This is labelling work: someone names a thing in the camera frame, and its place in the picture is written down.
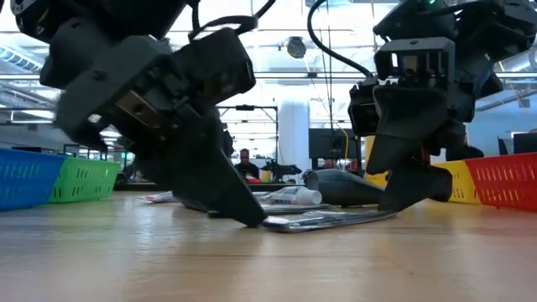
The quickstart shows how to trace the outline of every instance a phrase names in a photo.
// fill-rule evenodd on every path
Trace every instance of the black cable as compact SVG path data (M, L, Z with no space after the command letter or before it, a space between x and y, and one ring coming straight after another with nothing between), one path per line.
M352 61L352 60L350 60L350 59L348 59L348 58L346 58L346 57L344 57L342 55L339 55L334 50L329 49L328 47L323 45L323 43L320 42L320 40L315 35L315 32L313 30L313 25L311 24L311 20L313 19L313 14L317 10L317 8L319 8L321 6L321 4L324 3L325 1L326 0L317 0L313 4L313 6L310 8L310 12L308 13L307 28L308 28L308 34L310 35L311 41L313 41L313 43L317 47L319 47L319 49L321 49L322 51L326 52L326 54L329 55L330 57L333 57L334 59L339 60L339 61L351 66L352 68L355 68L356 70L362 72L366 77L373 76L373 73L371 71L369 71L367 68L365 68L364 66L359 65L358 63L356 63L356 62L354 62L354 61Z
M328 48L332 49L332 37L331 37L331 29L330 29L330 3L326 3L326 15L329 18L328 21ZM332 142L336 139L336 134L334 133L334 104L333 104L333 97L332 97L332 57L328 60L328 70L330 75L330 90L328 91L328 110L330 111L330 129L331 129L331 136L332 136Z
M322 40L322 28L319 28L319 34L321 35L321 43L323 43L323 40ZM323 70L325 71L325 83L326 83L326 98L327 98L327 101L328 101L328 118L330 118L330 130L331 130L331 133L330 133L330 160L333 161L334 160L334 148L333 148L333 145L334 145L334 124L332 122L332 108L331 108L331 102L330 102L330 88L328 87L328 76L326 75L326 61L325 61L325 53L322 52L321 53L321 58L322 58L322 68Z
M268 0L265 5L263 5L253 16L226 16L212 20L209 23L203 25L199 28L194 28L189 34L188 39L192 41L196 38L198 34L203 32L205 29L225 24L240 24L238 29L235 29L237 35L247 33L258 27L258 20L261 18L276 2L276 0ZM194 9L192 11L192 23L194 25Z
M196 2L192 5L192 30L197 30L200 27L200 3Z

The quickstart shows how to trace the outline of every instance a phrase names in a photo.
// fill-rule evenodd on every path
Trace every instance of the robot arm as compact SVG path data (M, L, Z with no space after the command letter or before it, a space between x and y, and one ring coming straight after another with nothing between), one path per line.
M449 172L429 155L462 144L476 99L503 89L494 63L529 49L536 31L527 0L403 0L374 27L386 41L374 56L378 75L352 88L349 115L355 133L375 135L366 171L390 171L381 209L451 194Z
M224 17L201 27L198 0L12 0L20 31L50 44L43 85L64 90L55 125L74 142L107 151L100 132L113 127L135 164L180 199L196 200L250 227L265 215L222 151L215 105L255 85L238 35L254 16ZM173 51L164 36L193 7L190 43ZM238 23L196 39L208 26ZM203 181L210 176L208 190Z

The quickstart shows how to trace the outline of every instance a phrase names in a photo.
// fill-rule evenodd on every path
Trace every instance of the desk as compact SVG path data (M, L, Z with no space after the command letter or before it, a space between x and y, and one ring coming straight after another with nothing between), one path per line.
M424 202L291 235L136 195L0 213L2 301L535 301L537 214Z
M276 190L282 189L286 186L291 186L290 184L270 184L270 183L261 183L261 184L248 184L252 192L274 192ZM134 183L130 182L127 184L116 185L114 187L115 191L142 191L142 192L161 192L165 191L164 188L151 183L151 182L140 182Z

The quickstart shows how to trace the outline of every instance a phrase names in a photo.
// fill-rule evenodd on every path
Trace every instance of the white pillar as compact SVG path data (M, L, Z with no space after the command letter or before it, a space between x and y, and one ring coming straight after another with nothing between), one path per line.
M279 100L278 163L295 164L302 171L306 171L311 167L310 103L306 91L300 87L292 88L283 89Z

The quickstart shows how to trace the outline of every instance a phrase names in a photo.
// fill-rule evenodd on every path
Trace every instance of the blue basket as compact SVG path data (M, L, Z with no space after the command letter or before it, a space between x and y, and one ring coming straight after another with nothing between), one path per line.
M0 148L0 211L49 201L64 156Z

